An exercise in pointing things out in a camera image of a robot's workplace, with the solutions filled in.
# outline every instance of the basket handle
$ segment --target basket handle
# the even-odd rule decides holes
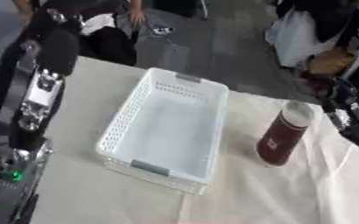
[[[137,168],[139,170],[143,170],[146,172],[152,172],[155,174],[159,174],[165,177],[168,177],[170,175],[170,170],[163,168],[163,167],[159,167],[153,164],[147,164],[145,162],[133,159],[132,162],[130,163],[131,167]]]
[[[175,77],[177,79],[182,79],[182,80],[186,80],[186,81],[191,81],[191,82],[195,82],[195,83],[201,83],[201,79],[194,77],[194,76],[190,76],[190,75],[186,75],[186,74],[182,74],[182,73],[177,73],[175,75]]]

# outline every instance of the person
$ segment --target person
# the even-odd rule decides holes
[[[25,24],[28,24],[30,21],[33,9],[28,0],[12,0],[18,9],[18,14],[22,18]],[[94,13],[97,11],[106,11],[109,6],[110,9],[117,8],[120,6],[121,2],[125,0],[109,0],[101,5],[96,5],[94,9],[91,10]],[[130,21],[135,26],[140,26],[144,21],[143,5],[142,0],[130,0]]]

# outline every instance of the white cloth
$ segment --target white cloth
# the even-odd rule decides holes
[[[289,162],[270,167],[254,146],[285,101],[230,92],[216,174],[201,196],[105,169],[95,142],[143,72],[78,60],[47,134],[55,154],[39,185],[33,224],[359,223],[359,148],[316,105]]]
[[[89,36],[91,33],[101,30],[101,28],[108,27],[116,27],[114,24],[113,14],[101,14],[95,17],[90,18],[86,21],[86,24],[83,26],[81,33],[85,36]]]

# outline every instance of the perforated basket side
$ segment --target perforated basket side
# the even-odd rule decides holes
[[[201,91],[190,87],[183,87],[180,85],[175,85],[171,83],[164,83],[162,81],[155,81],[155,88],[160,91],[165,91],[167,93],[181,95],[186,98],[193,98],[201,102],[207,102],[208,97]]]
[[[206,184],[190,181],[183,178],[175,178],[172,176],[161,176],[155,173],[142,171],[134,167],[129,167],[126,163],[118,159],[104,158],[104,164],[110,170],[120,172],[136,179],[142,179],[160,186],[171,187],[182,192],[202,194],[206,188]]]
[[[132,91],[123,106],[119,109],[109,127],[96,146],[99,154],[111,157],[116,151],[119,142],[130,127],[131,122],[136,117],[144,99],[151,92],[151,83],[146,75]]]

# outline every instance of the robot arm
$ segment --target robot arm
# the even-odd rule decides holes
[[[322,106],[339,133],[359,146],[359,90],[346,80],[335,79]]]
[[[78,55],[91,0],[49,0],[0,59],[0,224],[28,223],[52,153],[45,130]]]

